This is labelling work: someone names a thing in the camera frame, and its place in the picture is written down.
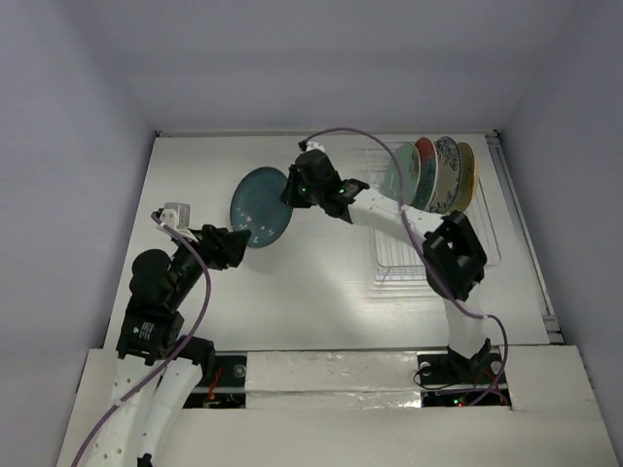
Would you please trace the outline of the dark teal plate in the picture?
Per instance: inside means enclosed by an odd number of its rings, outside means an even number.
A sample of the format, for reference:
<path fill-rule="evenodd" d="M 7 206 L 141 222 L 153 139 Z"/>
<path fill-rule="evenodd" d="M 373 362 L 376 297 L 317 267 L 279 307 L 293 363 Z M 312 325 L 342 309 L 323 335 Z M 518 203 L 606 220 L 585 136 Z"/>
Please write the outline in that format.
<path fill-rule="evenodd" d="M 249 248 L 272 245 L 288 228 L 293 208 L 280 200 L 286 184 L 286 175 L 269 166 L 252 170 L 239 182 L 230 203 L 230 224 L 235 231 L 250 231 Z"/>

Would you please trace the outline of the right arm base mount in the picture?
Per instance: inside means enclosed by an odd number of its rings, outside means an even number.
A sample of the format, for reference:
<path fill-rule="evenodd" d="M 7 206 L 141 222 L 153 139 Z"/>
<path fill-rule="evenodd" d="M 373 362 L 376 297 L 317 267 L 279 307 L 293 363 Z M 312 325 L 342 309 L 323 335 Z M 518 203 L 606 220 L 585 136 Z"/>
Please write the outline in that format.
<path fill-rule="evenodd" d="M 474 369 L 462 368 L 447 349 L 417 353 L 413 383 L 424 408 L 506 407 L 511 396 L 501 368 L 503 353 L 494 347 Z"/>

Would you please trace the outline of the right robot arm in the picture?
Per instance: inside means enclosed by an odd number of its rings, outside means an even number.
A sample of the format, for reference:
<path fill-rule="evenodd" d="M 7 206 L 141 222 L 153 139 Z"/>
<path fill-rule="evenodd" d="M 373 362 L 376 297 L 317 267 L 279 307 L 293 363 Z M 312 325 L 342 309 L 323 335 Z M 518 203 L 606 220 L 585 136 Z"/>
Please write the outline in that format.
<path fill-rule="evenodd" d="M 304 145 L 289 166 L 280 201 L 292 208 L 320 207 L 332 218 L 370 228 L 415 249 L 428 286 L 444 301 L 448 322 L 448 369 L 470 381 L 484 368 L 491 340 L 485 315 L 467 309 L 484 279 L 487 256 L 468 218 L 461 212 L 432 215 L 382 195 L 367 183 L 343 179 L 321 146 Z"/>

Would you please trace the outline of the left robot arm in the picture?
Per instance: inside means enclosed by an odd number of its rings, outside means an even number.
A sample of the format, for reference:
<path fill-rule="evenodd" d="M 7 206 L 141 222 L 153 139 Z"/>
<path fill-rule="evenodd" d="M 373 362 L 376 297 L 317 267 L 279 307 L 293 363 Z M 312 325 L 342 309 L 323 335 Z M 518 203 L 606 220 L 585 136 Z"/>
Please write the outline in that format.
<path fill-rule="evenodd" d="M 75 454 L 75 466 L 157 465 L 192 390 L 219 376 L 213 342 L 196 337 L 197 324 L 184 333 L 179 308 L 200 278 L 240 265 L 251 233 L 158 226 L 176 250 L 150 249 L 132 263 L 108 408 Z"/>

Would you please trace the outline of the light green plate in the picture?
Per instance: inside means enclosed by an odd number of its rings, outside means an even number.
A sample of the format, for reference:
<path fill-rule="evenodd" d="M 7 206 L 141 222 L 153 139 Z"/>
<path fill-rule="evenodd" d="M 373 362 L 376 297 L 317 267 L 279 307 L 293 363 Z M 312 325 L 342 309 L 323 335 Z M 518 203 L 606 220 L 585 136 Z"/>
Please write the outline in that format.
<path fill-rule="evenodd" d="M 405 143 L 393 151 L 385 168 L 380 191 L 387 198 L 404 198 L 404 203 L 417 206 L 416 198 L 420 183 L 420 155 L 414 143 Z"/>

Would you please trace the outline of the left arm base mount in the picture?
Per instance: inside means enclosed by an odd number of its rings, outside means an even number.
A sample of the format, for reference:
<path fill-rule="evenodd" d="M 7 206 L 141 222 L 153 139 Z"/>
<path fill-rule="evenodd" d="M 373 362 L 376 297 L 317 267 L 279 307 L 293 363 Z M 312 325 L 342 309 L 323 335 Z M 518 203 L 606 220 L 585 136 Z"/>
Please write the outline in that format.
<path fill-rule="evenodd" d="M 244 409 L 247 354 L 217 352 L 215 370 L 187 397 L 184 409 Z"/>

